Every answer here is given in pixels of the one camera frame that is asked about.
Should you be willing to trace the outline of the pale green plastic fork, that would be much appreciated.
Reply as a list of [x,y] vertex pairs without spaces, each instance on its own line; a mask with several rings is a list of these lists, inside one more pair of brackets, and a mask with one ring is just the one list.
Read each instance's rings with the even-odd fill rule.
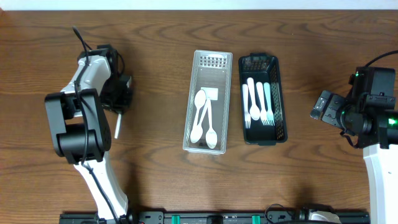
[[274,126],[275,121],[271,105],[271,86],[268,82],[264,83],[264,93],[267,101],[267,120],[270,126]]

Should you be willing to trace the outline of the white plastic fork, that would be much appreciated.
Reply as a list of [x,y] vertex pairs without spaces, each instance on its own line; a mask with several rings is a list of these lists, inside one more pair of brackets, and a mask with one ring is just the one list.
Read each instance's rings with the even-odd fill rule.
[[248,108],[248,100],[249,100],[249,89],[247,84],[242,85],[243,91],[243,106],[244,106],[244,122],[245,128],[249,129],[251,127],[251,115],[249,113]]
[[263,89],[263,85],[261,82],[256,83],[256,90],[257,90],[257,94],[259,95],[260,106],[261,106],[260,119],[264,126],[268,126],[269,123],[267,120],[267,110],[266,110],[266,106],[265,106],[264,89]]

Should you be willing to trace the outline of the white plastic spoon group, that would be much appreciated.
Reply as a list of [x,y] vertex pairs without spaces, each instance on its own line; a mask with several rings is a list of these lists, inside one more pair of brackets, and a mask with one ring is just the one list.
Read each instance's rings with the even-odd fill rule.
[[249,94],[251,97],[251,107],[249,109],[251,118],[257,121],[260,118],[260,110],[256,104],[256,95],[255,95],[255,87],[254,87],[254,79],[249,77],[247,79],[247,85],[249,89]]

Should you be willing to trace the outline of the black plastic basket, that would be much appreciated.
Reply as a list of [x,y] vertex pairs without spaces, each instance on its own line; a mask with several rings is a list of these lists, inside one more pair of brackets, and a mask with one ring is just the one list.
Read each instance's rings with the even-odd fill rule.
[[251,53],[238,60],[243,136],[248,144],[286,142],[287,125],[278,58]]

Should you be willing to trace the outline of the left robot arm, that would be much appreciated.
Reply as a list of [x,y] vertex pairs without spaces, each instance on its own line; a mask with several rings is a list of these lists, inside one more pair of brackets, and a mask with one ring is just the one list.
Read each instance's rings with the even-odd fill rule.
[[109,44],[82,52],[69,84],[45,97],[53,148],[81,174],[98,208],[93,218],[62,216],[61,222],[134,223],[109,159],[132,101],[132,78],[118,65],[122,61]]

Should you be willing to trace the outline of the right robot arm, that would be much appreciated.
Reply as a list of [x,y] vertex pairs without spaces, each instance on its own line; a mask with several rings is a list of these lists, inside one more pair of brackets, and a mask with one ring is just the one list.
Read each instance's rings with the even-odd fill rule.
[[371,223],[397,223],[397,111],[393,68],[358,67],[346,97],[322,91],[310,116],[358,138],[369,180]]

